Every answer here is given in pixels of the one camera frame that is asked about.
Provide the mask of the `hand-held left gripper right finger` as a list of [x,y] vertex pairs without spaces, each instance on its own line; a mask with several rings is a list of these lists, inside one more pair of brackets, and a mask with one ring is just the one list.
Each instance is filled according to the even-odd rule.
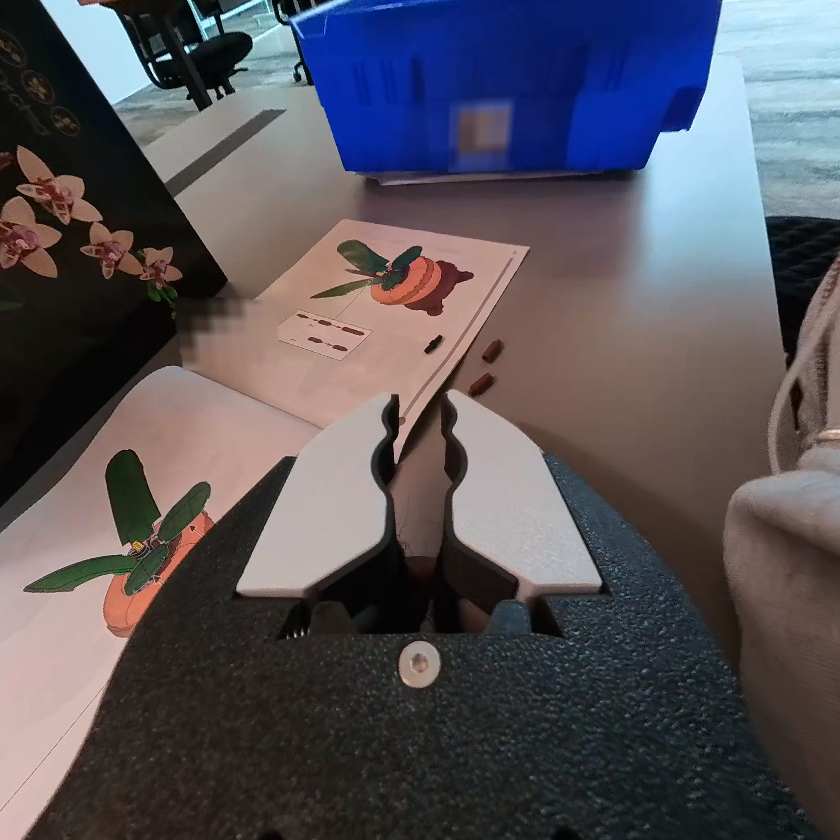
[[467,601],[592,595],[603,580],[542,450],[516,425],[451,390],[442,405],[440,568]]

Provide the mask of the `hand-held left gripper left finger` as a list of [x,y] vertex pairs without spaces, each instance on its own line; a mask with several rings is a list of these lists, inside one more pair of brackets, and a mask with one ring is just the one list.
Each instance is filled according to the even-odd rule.
[[399,429],[399,396],[384,392],[304,445],[236,584],[238,595],[315,595],[399,549],[390,492]]

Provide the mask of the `building instruction booklet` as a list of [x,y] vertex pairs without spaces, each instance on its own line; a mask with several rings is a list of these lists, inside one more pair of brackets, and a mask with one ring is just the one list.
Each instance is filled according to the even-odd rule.
[[529,251],[338,222],[256,300],[216,310],[186,367],[142,379],[2,531],[2,838],[45,809],[135,627],[208,530],[381,392],[400,398],[399,456]]

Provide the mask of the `grey desk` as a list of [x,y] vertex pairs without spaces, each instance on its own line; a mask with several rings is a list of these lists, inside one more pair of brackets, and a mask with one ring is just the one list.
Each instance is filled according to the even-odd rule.
[[[346,172],[312,88],[240,93],[147,150],[165,180],[261,109],[285,113],[176,201],[255,298],[348,219],[530,251],[445,388],[466,392],[582,476],[683,583],[734,671],[740,631],[722,567],[729,499],[768,470],[784,372],[742,72],[711,63],[692,128],[665,133],[636,175],[381,186]],[[481,354],[495,339],[494,364]],[[121,400],[175,361],[160,352],[2,508],[5,528],[58,484]]]

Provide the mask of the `black orchid toy set box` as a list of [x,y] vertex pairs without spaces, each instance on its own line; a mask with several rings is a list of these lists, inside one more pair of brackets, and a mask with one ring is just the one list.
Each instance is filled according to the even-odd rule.
[[2,503],[226,276],[41,2],[2,2]]

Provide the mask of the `blue plastic bin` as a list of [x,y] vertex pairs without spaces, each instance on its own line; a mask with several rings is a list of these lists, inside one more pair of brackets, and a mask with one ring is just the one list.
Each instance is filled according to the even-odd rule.
[[347,1],[290,20],[344,168],[643,169],[707,88],[717,1]]

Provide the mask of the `black desk frame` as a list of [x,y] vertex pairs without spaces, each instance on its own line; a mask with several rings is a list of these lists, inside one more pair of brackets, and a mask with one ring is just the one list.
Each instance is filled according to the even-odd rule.
[[174,69],[180,80],[184,83],[198,111],[209,108],[213,104],[212,100],[207,93],[203,79],[200,77],[191,58],[185,51],[181,37],[175,30],[171,13],[153,13],[152,18],[158,25]]

